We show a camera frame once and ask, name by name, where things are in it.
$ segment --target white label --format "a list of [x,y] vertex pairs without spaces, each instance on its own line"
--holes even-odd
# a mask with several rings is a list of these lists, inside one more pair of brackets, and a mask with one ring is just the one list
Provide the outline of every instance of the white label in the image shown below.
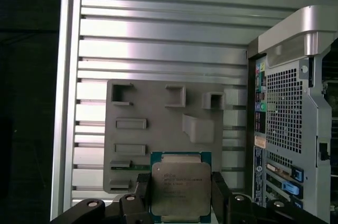
[[263,137],[255,136],[255,146],[266,148],[266,139]]

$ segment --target blue port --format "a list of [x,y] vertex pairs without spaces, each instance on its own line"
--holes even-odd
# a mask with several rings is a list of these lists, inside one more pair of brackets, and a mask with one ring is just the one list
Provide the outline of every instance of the blue port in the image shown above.
[[299,188],[288,181],[284,181],[281,184],[281,188],[283,191],[287,191],[292,195],[299,195]]

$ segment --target intel xeon processor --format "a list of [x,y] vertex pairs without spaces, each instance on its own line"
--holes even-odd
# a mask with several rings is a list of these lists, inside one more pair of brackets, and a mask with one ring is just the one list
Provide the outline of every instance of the intel xeon processor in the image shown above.
[[151,152],[155,223],[211,222],[211,152]]

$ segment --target mesh grille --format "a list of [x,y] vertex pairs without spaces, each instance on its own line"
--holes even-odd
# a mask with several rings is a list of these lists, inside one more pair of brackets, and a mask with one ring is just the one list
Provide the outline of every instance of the mesh grille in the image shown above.
[[292,165],[292,161],[289,160],[288,158],[284,158],[278,154],[274,154],[274,153],[271,153],[269,151],[267,151],[267,157],[271,160],[273,160],[274,162],[277,162],[283,166],[286,166],[286,167],[291,167]]
[[302,152],[302,92],[296,69],[268,75],[268,143]]

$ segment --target aluminum slotted wall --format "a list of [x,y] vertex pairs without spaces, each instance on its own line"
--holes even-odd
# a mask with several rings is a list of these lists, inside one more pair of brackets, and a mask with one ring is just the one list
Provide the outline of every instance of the aluminum slotted wall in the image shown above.
[[337,0],[62,0],[52,213],[102,190],[108,79],[224,84],[223,175],[244,187],[246,45],[306,5]]

